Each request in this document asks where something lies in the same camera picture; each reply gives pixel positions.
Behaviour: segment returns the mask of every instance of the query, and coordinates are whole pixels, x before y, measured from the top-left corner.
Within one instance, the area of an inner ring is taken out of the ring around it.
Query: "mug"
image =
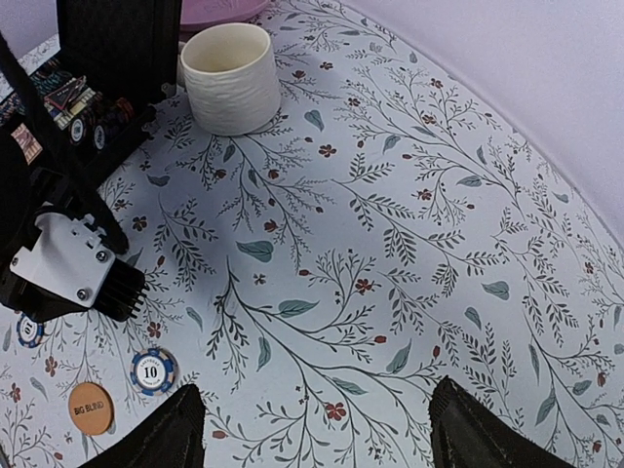
[[[258,130],[280,108],[271,36],[259,26],[229,23],[206,29],[183,46],[180,63],[193,117],[214,135]]]

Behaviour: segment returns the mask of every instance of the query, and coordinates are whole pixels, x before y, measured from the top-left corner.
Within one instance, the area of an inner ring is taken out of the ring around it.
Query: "blue and white poker chip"
[[[130,366],[130,380],[136,390],[148,397],[164,395],[176,381],[174,358],[159,348],[136,353]]]
[[[36,324],[25,314],[18,320],[18,341],[26,348],[36,348],[41,344],[44,336],[43,324]]]

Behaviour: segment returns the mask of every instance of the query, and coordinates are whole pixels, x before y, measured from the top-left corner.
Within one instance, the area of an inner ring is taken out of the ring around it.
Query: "black cable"
[[[21,99],[30,131],[52,153],[58,168],[67,175],[80,201],[104,228],[111,250],[116,254],[127,252],[128,237],[112,211],[99,197],[97,189],[78,161],[75,149],[46,110],[28,75],[11,52],[2,32],[0,32],[0,71]]]

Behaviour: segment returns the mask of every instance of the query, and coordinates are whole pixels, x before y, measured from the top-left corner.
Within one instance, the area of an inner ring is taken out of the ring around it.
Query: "screw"
[[[78,299],[82,301],[85,301],[89,298],[89,292],[87,290],[78,290],[76,295],[78,296]]]

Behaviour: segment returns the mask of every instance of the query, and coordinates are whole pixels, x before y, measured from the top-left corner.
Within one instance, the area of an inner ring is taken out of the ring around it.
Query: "pink plate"
[[[196,32],[223,22],[248,20],[268,4],[269,0],[183,0],[180,29]]]

